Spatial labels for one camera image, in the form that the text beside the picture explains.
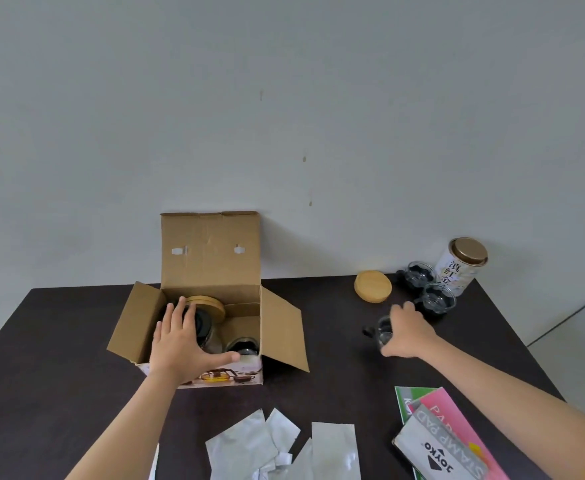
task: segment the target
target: black cup handle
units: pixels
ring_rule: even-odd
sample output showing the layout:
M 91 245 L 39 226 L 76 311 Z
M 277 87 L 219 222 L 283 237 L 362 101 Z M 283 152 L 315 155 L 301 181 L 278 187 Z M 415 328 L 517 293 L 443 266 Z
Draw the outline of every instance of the black cup handle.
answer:
M 369 339 L 375 338 L 375 329 L 371 326 L 362 327 L 362 333 Z

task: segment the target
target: open cardboard box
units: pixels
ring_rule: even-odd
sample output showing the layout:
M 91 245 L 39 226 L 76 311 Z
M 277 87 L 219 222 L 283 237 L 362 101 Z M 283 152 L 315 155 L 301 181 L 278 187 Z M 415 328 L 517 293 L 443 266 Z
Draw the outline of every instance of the open cardboard box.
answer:
M 217 325 L 224 345 L 253 337 L 260 355 L 242 356 L 180 388 L 261 384 L 261 355 L 310 372 L 301 311 L 261 285 L 257 212 L 161 214 L 161 289 L 134 284 L 108 350 L 148 374 L 161 308 L 193 295 L 224 304 L 226 319 Z

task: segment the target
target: black triangle logo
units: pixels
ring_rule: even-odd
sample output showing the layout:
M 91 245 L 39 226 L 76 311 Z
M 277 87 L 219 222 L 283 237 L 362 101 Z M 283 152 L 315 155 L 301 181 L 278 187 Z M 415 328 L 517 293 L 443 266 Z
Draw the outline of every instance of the black triangle logo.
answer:
M 441 470 L 442 468 L 437 465 L 437 462 L 435 460 L 433 460 L 433 458 L 428 455 L 428 464 L 430 465 L 430 469 L 431 470 Z

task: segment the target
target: forearm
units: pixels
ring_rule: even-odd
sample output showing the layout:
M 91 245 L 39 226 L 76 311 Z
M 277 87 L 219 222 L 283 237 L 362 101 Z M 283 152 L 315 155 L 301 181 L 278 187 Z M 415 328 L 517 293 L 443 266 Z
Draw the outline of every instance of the forearm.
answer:
M 67 476 L 83 479 L 148 479 L 175 379 L 151 374 Z
M 585 414 L 443 339 L 424 347 L 420 357 L 549 476 L 577 479 L 585 475 Z

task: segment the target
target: tabletop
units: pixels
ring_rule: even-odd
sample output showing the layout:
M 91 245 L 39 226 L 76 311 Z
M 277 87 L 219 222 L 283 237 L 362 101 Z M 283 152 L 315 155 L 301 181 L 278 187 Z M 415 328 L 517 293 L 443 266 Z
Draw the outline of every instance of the tabletop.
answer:
M 446 388 L 513 479 L 546 478 L 443 376 L 419 359 L 384 358 L 361 333 L 403 303 L 357 297 L 354 276 L 265 280 L 302 310 L 311 373 L 264 358 L 264 385 L 178 390 L 160 437 L 158 480 L 210 478 L 204 442 L 259 408 L 302 432 L 311 422 L 355 425 L 362 479 L 411 479 L 391 446 L 401 428 L 394 386 Z M 0 330 L 0 479 L 63 478 L 144 378 L 106 346 L 131 285 L 33 289 Z M 561 397 L 479 283 L 435 324 L 452 344 Z

